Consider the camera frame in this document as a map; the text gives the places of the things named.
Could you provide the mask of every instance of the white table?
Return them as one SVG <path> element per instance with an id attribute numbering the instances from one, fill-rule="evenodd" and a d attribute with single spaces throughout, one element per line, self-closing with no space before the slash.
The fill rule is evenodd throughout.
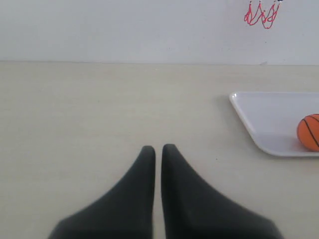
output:
<path id="1" fill-rule="evenodd" d="M 318 238 L 319 160 L 261 152 L 229 103 L 233 91 L 319 91 L 319 67 L 0 63 L 0 238 L 47 238 L 150 144 L 163 239 L 165 143 L 287 239 Z"/>

